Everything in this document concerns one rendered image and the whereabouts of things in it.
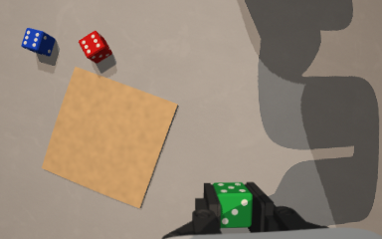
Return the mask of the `red die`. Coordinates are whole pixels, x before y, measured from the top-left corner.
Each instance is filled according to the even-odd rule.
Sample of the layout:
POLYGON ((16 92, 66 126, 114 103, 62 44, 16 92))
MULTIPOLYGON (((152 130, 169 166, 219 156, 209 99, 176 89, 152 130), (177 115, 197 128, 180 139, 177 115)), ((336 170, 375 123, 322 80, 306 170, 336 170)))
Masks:
POLYGON ((97 31, 93 31, 84 38, 80 39, 79 44, 87 58, 95 63, 99 63, 112 54, 112 51, 104 37, 102 37, 97 31))

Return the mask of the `green die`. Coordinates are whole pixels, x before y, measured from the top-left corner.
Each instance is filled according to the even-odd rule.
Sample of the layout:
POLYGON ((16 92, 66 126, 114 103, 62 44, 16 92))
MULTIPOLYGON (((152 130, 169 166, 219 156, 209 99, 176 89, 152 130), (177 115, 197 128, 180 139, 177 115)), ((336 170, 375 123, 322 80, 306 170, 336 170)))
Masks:
POLYGON ((221 205, 221 228, 252 225, 253 194, 243 182, 214 182, 221 205))

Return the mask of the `blue die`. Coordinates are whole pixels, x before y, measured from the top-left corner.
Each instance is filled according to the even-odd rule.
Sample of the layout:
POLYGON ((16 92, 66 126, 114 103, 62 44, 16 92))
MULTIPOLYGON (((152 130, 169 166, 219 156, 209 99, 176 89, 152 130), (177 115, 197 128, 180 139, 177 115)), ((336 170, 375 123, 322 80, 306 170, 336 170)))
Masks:
POLYGON ((27 28, 22 47, 34 53, 51 56, 56 39, 47 33, 27 28))

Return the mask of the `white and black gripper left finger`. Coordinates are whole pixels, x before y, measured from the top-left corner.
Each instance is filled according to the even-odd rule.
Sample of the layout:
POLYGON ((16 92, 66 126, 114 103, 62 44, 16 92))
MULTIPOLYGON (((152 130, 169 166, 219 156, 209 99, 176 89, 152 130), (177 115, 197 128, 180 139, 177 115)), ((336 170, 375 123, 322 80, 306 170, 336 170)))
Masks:
POLYGON ((222 234, 221 205, 214 185, 204 183, 204 198, 195 198, 192 221, 166 234, 162 239, 186 235, 222 234))

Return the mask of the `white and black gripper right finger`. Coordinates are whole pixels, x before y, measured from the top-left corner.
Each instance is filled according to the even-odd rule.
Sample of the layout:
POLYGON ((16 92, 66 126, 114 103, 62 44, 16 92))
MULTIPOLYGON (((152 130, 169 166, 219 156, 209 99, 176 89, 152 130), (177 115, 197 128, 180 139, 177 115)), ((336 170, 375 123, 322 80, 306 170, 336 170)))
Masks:
POLYGON ((254 182, 244 185, 253 194, 251 233, 329 228, 306 222, 292 208, 276 207, 254 182))

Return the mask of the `tan square mat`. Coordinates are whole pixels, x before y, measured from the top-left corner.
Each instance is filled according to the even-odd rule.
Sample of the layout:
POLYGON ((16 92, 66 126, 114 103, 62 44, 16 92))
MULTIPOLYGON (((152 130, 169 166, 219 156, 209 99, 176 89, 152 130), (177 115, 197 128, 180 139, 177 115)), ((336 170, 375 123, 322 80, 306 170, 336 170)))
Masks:
POLYGON ((42 168, 140 208, 177 106, 75 67, 42 168))

